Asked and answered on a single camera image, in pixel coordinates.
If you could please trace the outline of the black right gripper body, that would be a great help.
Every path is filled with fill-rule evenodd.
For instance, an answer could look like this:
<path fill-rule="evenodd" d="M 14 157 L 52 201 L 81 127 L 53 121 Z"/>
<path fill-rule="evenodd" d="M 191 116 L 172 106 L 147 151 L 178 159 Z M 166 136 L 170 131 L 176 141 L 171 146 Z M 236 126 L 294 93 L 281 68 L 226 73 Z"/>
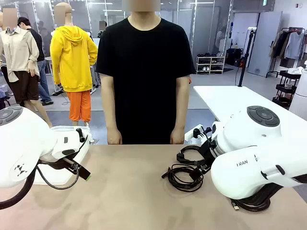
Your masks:
<path fill-rule="evenodd" d="M 201 163 L 203 168 L 211 168 L 214 160 L 217 158 L 217 153 L 215 152 L 216 147 L 215 140 L 208 139 L 198 149 L 199 153 L 204 158 Z"/>

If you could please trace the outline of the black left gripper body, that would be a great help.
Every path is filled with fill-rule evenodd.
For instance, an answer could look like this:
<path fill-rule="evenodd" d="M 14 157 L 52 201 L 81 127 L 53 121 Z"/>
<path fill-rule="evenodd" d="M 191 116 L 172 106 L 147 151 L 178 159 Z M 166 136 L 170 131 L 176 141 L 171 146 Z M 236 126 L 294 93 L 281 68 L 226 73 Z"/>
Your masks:
<path fill-rule="evenodd" d="M 74 157 L 76 157 L 79 152 L 79 150 L 75 151 L 73 149 L 60 151 L 57 153 L 59 159 L 56 159 L 52 154 L 46 154 L 39 158 L 39 163 L 49 165 L 56 170 L 64 168 L 76 170 L 80 166 L 80 164 L 74 160 Z"/>

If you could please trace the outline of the person's left hand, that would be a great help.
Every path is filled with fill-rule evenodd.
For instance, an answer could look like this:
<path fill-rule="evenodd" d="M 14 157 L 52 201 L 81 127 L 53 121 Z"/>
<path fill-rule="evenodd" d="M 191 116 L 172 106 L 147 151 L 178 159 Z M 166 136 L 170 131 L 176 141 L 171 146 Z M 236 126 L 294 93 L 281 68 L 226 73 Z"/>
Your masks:
<path fill-rule="evenodd" d="M 184 127 L 175 127 L 170 135 L 170 144 L 183 144 L 184 140 Z"/>

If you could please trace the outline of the person's right hand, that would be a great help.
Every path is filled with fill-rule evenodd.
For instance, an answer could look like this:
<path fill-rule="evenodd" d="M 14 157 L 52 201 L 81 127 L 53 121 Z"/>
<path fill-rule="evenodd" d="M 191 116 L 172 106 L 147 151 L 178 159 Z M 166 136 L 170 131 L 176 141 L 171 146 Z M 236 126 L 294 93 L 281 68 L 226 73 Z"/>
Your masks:
<path fill-rule="evenodd" d="M 122 135 L 117 128 L 107 129 L 107 143 L 108 145 L 122 145 Z"/>

